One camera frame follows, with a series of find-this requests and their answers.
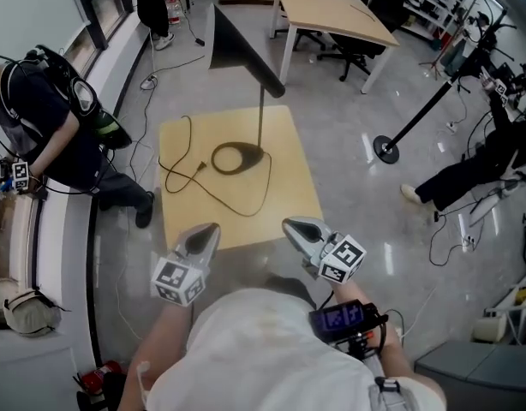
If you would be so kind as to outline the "black office chair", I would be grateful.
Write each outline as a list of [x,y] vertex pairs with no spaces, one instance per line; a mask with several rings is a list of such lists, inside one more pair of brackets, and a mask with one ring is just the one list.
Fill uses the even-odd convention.
[[313,41],[314,43],[318,44],[320,47],[320,51],[326,50],[326,44],[320,39],[322,36],[322,32],[320,31],[314,31],[314,30],[307,30],[307,29],[301,29],[298,28],[296,30],[296,40],[293,45],[293,51],[297,51],[298,45],[301,41],[301,39],[309,39]]
[[[371,0],[368,8],[377,19],[385,26],[389,33],[394,33],[409,18],[409,11],[404,7],[407,0]],[[370,74],[366,58],[375,59],[384,51],[383,45],[368,42],[362,39],[354,39],[339,34],[331,34],[333,46],[337,53],[319,54],[316,59],[330,58],[345,61],[344,73],[339,80],[344,82],[348,76],[350,65],[354,64],[362,72]]]

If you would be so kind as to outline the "wooden desk with white legs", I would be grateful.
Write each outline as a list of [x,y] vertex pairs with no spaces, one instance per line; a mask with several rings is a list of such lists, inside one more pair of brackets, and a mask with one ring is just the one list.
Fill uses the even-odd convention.
[[278,77],[282,83],[287,80],[297,31],[300,29],[341,34],[385,47],[383,54],[362,86],[361,93],[363,94],[370,91],[393,50],[399,47],[392,33],[361,0],[274,0],[269,33],[271,39],[276,34],[280,9],[285,12],[289,22]]

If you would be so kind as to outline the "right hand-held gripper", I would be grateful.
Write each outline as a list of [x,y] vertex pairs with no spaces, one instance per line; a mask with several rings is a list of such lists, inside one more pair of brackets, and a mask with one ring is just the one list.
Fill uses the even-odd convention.
[[321,277],[332,283],[347,283],[367,256],[367,251],[354,238],[331,235],[328,225],[315,217],[287,217],[282,222],[282,230],[294,249],[302,254],[303,269],[313,279]]

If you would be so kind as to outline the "black desk lamp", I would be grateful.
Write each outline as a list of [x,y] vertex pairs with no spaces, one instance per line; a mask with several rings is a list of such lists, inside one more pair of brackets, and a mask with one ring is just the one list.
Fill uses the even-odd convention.
[[[262,134],[265,95],[268,93],[273,98],[281,98],[285,95],[285,86],[215,4],[212,4],[207,11],[205,53],[208,69],[244,68],[260,85],[257,142],[254,144],[241,141],[226,142],[217,146],[212,152],[212,167],[221,175],[235,176],[250,170],[264,157]],[[232,170],[223,170],[216,164],[218,152],[225,149],[235,150],[241,156],[240,164]]]

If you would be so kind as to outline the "grey sofa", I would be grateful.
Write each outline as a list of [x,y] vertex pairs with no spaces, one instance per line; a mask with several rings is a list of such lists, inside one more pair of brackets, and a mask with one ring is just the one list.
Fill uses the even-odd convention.
[[526,345],[444,342],[415,371],[442,387],[448,411],[526,411]]

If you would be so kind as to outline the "low white shelf unit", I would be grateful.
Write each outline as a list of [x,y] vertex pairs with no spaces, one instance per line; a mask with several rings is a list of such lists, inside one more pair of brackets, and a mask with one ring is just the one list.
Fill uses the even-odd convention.
[[526,275],[511,286],[511,291],[495,307],[484,310],[484,316],[489,318],[505,317],[511,334],[517,345],[521,345],[521,329],[523,325],[523,311],[526,310]]

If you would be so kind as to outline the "person's left forearm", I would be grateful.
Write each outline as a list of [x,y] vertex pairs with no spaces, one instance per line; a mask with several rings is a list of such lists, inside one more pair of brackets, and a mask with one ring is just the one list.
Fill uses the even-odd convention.
[[145,391],[184,355],[192,315],[192,307],[164,307],[131,360],[117,411],[144,411]]

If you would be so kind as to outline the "low wooden side table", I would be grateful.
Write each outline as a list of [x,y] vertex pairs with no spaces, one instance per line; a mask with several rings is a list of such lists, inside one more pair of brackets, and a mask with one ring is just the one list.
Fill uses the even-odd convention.
[[[221,228],[220,248],[283,237],[291,216],[322,216],[305,153],[290,109],[267,106],[263,116],[263,159],[235,176],[219,174],[213,150],[231,141],[256,142],[259,109],[246,108],[182,117],[159,128],[159,164],[166,244],[202,223]],[[241,161],[231,149],[216,164],[234,169]]]

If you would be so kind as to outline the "wooden tripod coat stand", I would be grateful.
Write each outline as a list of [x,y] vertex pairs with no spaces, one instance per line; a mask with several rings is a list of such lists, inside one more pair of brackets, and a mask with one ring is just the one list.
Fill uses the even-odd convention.
[[457,23],[457,27],[453,34],[447,39],[447,41],[440,42],[440,50],[438,56],[434,58],[431,62],[424,62],[419,63],[420,66],[428,66],[430,70],[434,71],[434,77],[435,79],[438,79],[438,76],[440,75],[440,71],[438,69],[438,64],[442,58],[442,56],[448,51],[448,49],[451,46],[451,43],[455,40],[455,38],[460,34],[460,32],[463,30],[464,23],[469,18],[469,12],[472,10],[472,8],[475,5],[476,0],[473,0],[470,6],[466,9],[465,7],[460,7],[455,15],[455,18],[453,19]]

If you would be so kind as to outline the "black pole stand round base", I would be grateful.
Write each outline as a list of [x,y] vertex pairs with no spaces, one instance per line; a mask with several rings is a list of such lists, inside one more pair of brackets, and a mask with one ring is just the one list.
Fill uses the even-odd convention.
[[486,51],[485,46],[490,43],[492,36],[500,28],[517,28],[515,25],[502,22],[507,13],[508,8],[503,8],[498,19],[481,35],[481,39],[477,43],[476,48],[467,57],[457,72],[442,84],[440,89],[393,138],[389,138],[385,135],[378,135],[374,138],[374,153],[382,162],[386,164],[395,164],[399,160],[398,142],[450,91],[459,78],[465,76],[469,72],[469,69],[476,64],[477,59]]

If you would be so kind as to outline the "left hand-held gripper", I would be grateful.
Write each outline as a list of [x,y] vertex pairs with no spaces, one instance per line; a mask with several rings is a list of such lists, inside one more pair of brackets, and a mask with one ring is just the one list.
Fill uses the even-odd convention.
[[217,223],[199,224],[183,231],[176,240],[175,251],[184,258],[197,258],[196,263],[160,258],[151,279],[157,296],[181,307],[190,306],[206,289],[207,269],[220,238]]

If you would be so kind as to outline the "person's right forearm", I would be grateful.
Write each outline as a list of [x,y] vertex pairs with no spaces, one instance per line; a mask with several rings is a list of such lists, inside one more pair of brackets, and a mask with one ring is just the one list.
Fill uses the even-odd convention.
[[[369,298],[353,280],[349,280],[345,284],[333,283],[332,289],[338,303],[353,300],[358,300],[364,305],[371,303]],[[406,377],[417,379],[417,374],[413,371],[403,351],[399,337],[389,323],[386,323],[386,337],[380,350],[380,363],[384,374],[388,378]]]

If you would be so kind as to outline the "person's white shirt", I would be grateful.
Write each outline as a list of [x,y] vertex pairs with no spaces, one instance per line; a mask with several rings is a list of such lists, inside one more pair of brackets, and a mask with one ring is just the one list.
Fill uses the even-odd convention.
[[144,393],[144,411],[446,411],[430,378],[388,378],[322,342],[303,299],[228,294],[192,321],[184,355]]

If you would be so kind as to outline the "beige cloth bag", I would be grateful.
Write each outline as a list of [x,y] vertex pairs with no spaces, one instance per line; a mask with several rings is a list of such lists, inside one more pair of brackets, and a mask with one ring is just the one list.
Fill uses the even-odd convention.
[[3,302],[7,326],[24,337],[38,337],[55,330],[62,308],[38,289],[29,289]]

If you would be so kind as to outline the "black backpack with grey trim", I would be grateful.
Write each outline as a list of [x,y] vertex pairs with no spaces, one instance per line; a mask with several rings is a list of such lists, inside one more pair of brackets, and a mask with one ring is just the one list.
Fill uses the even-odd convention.
[[116,118],[106,110],[98,95],[62,56],[44,45],[31,49],[25,62],[36,64],[69,105],[81,126],[89,129],[107,149],[128,147],[132,139]]

